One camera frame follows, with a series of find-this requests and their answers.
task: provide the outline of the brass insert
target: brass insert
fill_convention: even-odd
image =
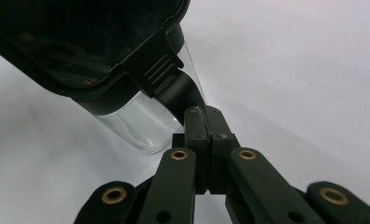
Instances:
[[[257,158],[257,155],[253,153],[251,150],[241,150],[238,152],[238,155],[243,158],[244,160],[254,160]]]
[[[171,153],[171,158],[176,161],[182,161],[188,158],[188,153],[183,150],[177,150]]]
[[[126,189],[121,186],[115,186],[107,189],[101,200],[106,204],[120,203],[126,197]]]
[[[322,188],[320,189],[320,195],[326,201],[337,205],[346,205],[349,203],[348,197],[337,189]]]

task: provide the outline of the white surface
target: white surface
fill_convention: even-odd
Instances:
[[[210,105],[299,189],[328,180],[370,204],[370,1],[194,0],[182,27]],[[158,157],[0,58],[0,223],[71,223],[99,186]],[[229,223],[198,197],[195,223]]]

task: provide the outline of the transparent plastic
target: transparent plastic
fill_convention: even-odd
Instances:
[[[186,44],[178,57],[185,65],[182,71],[192,78],[203,96]],[[143,154],[154,154],[169,148],[173,133],[183,132],[181,124],[170,111],[142,92],[116,112],[96,118]]]

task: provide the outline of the clear plastic bottle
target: clear plastic bottle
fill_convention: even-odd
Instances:
[[[178,53],[184,62],[183,72],[196,83],[203,96],[191,55],[186,43]],[[155,99],[139,92],[125,106],[104,116],[96,116],[114,133],[144,154],[153,154],[169,148],[173,133],[182,133],[177,119]]]

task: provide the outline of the white background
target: white background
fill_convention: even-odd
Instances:
[[[340,184],[370,204],[370,0],[193,0],[182,23],[210,105],[295,187]],[[71,223],[142,157],[70,99],[0,58],[0,223]],[[223,197],[195,223],[229,223]]]

